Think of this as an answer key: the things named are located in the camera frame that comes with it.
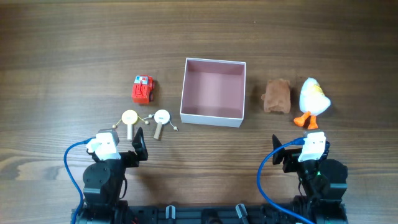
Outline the yellow rattle drum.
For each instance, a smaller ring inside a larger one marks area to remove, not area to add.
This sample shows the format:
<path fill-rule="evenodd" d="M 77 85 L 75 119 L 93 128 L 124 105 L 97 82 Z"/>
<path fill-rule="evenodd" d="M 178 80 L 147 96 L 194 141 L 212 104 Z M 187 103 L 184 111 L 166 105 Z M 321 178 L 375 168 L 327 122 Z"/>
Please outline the yellow rattle drum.
<path fill-rule="evenodd" d="M 120 123 L 124 123 L 127 126 L 127 140 L 132 141 L 134 135 L 134 125 L 139 121 L 143 121 L 146 125 L 149 125 L 149 122 L 137 114 L 134 110 L 126 110 L 121 119 L 112 126 L 112 128 L 117 129 Z"/>

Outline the white rattle drum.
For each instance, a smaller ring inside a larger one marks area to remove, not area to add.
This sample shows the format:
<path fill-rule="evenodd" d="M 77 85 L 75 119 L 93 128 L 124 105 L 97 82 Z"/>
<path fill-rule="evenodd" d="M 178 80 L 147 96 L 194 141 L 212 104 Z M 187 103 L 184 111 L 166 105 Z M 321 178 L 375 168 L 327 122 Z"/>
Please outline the white rattle drum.
<path fill-rule="evenodd" d="M 157 123 L 157 127 L 154 133 L 154 139 L 159 140 L 160 134 L 162 132 L 163 125 L 170 124 L 174 131 L 178 131 L 178 127 L 174 126 L 171 122 L 170 113 L 167 110 L 157 110 L 154 114 L 150 114 L 149 118 L 153 118 L 154 121 Z"/>

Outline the red toy fire truck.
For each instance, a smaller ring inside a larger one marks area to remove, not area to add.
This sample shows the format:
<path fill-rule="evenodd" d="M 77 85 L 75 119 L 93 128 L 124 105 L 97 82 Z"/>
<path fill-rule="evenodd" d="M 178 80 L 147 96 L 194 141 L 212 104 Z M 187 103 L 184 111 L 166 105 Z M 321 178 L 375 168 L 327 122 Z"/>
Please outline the red toy fire truck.
<path fill-rule="evenodd" d="M 153 100 L 155 81 L 148 75 L 137 75 L 132 87 L 132 100 L 137 104 L 149 104 Z"/>

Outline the brown plush bear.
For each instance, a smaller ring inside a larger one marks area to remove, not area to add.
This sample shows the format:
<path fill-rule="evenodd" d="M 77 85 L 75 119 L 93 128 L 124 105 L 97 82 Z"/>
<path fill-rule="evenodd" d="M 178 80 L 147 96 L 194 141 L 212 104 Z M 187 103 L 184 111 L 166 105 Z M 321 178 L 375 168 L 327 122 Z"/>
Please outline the brown plush bear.
<path fill-rule="evenodd" d="M 290 102 L 290 82 L 285 79 L 273 79 L 267 82 L 266 92 L 261 95 L 264 101 L 264 111 L 289 113 Z"/>

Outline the white plush duck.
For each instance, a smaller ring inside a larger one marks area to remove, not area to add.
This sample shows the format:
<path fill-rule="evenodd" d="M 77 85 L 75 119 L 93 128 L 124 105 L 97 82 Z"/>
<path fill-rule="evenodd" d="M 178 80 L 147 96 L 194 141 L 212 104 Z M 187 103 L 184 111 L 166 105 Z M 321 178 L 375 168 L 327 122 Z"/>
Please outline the white plush duck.
<path fill-rule="evenodd" d="M 317 116 L 331 106 L 331 100 L 324 94 L 320 84 L 314 78 L 307 78 L 299 97 L 299 108 L 303 115 L 294 119 L 297 126 L 304 126 L 310 118 L 308 129 L 318 129 Z"/>

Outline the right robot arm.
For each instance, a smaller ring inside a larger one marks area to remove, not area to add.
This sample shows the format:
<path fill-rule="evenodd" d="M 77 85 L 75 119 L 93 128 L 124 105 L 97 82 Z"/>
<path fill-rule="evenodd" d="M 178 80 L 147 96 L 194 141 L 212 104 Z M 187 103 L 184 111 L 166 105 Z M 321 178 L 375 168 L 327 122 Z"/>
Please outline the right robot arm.
<path fill-rule="evenodd" d="M 324 153 L 317 160 L 300 162 L 301 148 L 281 149 L 273 155 L 274 165 L 283 164 L 285 173 L 295 172 L 305 195 L 296 195 L 286 209 L 314 223 L 348 223 L 342 203 L 348 177 L 348 168 L 329 159 L 330 143 L 325 142 Z"/>

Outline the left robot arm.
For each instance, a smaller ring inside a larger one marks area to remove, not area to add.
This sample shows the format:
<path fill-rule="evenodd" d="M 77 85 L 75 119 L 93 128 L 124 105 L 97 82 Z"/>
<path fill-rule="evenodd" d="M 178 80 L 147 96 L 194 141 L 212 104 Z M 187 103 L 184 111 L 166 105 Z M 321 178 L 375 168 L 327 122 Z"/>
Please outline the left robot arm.
<path fill-rule="evenodd" d="M 133 151 L 118 152 L 119 137 L 113 128 L 100 130 L 82 142 L 94 160 L 83 173 L 80 203 L 71 216 L 72 223 L 138 223 L 123 197 L 127 191 L 126 169 L 139 167 L 148 159 L 142 128 L 132 140 Z"/>

